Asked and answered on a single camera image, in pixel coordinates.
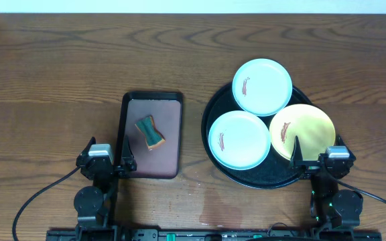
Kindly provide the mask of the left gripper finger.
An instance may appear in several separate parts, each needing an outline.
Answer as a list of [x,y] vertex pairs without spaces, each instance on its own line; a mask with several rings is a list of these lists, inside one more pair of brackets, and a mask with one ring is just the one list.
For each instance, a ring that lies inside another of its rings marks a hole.
[[86,145],[86,147],[82,150],[82,152],[80,153],[80,157],[82,159],[88,157],[88,152],[90,151],[90,148],[96,144],[96,139],[95,137],[91,137],[90,141],[88,142],[88,144]]
[[127,135],[125,135],[123,139],[121,159],[124,164],[133,164],[135,162],[130,148],[130,144],[129,144],[129,137]]

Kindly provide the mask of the green and orange sponge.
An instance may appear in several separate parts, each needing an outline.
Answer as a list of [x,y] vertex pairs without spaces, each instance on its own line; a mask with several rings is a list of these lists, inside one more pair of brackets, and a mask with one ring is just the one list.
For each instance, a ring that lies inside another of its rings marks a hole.
[[156,129],[152,116],[147,116],[135,123],[136,128],[145,137],[145,144],[149,150],[157,149],[165,143],[164,136]]

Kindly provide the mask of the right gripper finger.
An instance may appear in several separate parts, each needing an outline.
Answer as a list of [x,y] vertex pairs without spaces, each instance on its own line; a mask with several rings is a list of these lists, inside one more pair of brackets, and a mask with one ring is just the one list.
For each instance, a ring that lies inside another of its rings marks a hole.
[[298,136],[295,136],[294,148],[292,151],[292,156],[290,158],[290,161],[303,161],[303,155],[302,155],[300,140]]
[[336,146],[345,146],[347,147],[346,143],[343,141],[342,137],[340,135],[336,136]]

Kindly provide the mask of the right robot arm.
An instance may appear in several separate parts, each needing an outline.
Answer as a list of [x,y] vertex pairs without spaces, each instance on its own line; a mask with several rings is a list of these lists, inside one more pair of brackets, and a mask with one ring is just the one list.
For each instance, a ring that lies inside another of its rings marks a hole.
[[304,171],[312,185],[310,209],[317,224],[310,231],[311,238],[354,240],[353,228],[360,224],[363,197],[357,191],[340,189],[338,182],[349,174],[356,157],[339,136],[316,160],[307,161],[305,156],[296,137],[290,166]]

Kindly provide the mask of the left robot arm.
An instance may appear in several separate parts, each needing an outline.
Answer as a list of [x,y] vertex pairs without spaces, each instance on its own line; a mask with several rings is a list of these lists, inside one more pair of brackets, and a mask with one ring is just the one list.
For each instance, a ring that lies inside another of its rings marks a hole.
[[115,161],[109,144],[98,144],[93,137],[80,155],[76,166],[92,185],[83,187],[74,198],[78,213],[75,241],[132,239],[132,231],[114,221],[118,182],[137,169],[129,138],[121,141],[120,160]]

